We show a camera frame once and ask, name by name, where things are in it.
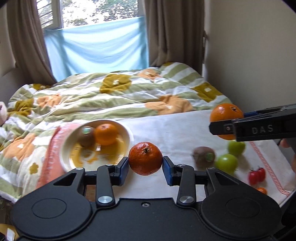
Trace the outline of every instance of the green tomato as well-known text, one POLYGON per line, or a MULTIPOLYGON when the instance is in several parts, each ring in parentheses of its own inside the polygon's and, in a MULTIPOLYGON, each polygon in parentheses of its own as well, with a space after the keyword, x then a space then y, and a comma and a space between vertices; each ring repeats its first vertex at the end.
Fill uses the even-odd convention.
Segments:
POLYGON ((238 161, 236 156, 231 154, 224 154, 218 157, 215 162, 215 167, 223 172, 233 175, 234 170, 237 168, 238 161))
POLYGON ((236 140, 232 140, 228 142, 228 153, 239 156, 241 155, 246 148, 246 144, 244 142, 237 142, 236 140))

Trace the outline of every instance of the curtain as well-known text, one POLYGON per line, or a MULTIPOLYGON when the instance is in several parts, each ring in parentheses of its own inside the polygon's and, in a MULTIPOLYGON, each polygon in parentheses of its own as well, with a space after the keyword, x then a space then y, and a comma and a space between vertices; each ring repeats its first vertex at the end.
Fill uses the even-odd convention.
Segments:
POLYGON ((7 23, 16 65, 28 84, 56 83, 52 75, 36 0, 13 0, 7 3, 7 23))
POLYGON ((201 74, 204 0, 144 0, 149 62, 182 62, 201 74))
POLYGON ((144 17, 46 30, 45 44, 57 81, 80 73, 145 69, 144 17))

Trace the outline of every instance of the white wall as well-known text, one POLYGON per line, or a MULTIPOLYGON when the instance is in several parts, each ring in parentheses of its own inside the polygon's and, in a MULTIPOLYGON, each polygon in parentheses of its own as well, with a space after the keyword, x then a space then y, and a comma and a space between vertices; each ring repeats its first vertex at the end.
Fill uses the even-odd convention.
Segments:
POLYGON ((0 77, 14 68, 15 61, 9 42, 6 5, 0 9, 0 77))
POLYGON ((206 79, 243 111, 296 103, 296 13, 281 0, 205 0, 206 79))

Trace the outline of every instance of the green striped bedding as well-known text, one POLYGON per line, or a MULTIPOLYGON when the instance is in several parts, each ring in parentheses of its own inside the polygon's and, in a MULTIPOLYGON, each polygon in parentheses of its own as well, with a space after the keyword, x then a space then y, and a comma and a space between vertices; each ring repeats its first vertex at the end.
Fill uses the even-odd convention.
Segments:
POLYGON ((9 118, 0 127, 0 195, 15 202, 35 189, 51 136, 65 123, 207 110, 225 102, 230 101, 182 63, 24 85, 11 97, 9 118), (35 158, 38 165, 32 164, 35 158))

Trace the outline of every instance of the white tablecloth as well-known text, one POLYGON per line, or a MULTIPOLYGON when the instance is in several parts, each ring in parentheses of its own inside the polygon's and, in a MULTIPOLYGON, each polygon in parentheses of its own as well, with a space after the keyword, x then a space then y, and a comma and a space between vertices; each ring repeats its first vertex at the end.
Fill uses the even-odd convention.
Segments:
MULTIPOLYGON (((129 127, 134 135, 134 144, 148 141, 158 146, 164 156, 169 156, 174 164, 184 163, 195 167, 191 156, 198 146, 208 146, 215 150, 216 155, 227 153, 228 141, 209 132, 210 111, 194 111, 172 115, 149 116, 136 119, 120 120, 129 127)), ((250 169, 264 166, 262 159, 254 150, 254 145, 267 161, 272 175, 267 172, 266 180, 257 187, 265 187, 268 195, 283 205, 296 187, 295 173, 273 140, 246 143, 244 154, 239 157, 239 167, 235 176, 247 183, 250 169)), ((118 198, 165 198, 173 197, 176 201, 178 186, 169 187, 162 169, 149 176, 140 176, 129 171, 123 187, 113 187, 118 198)), ((197 201, 205 198, 203 185, 196 186, 197 201)))

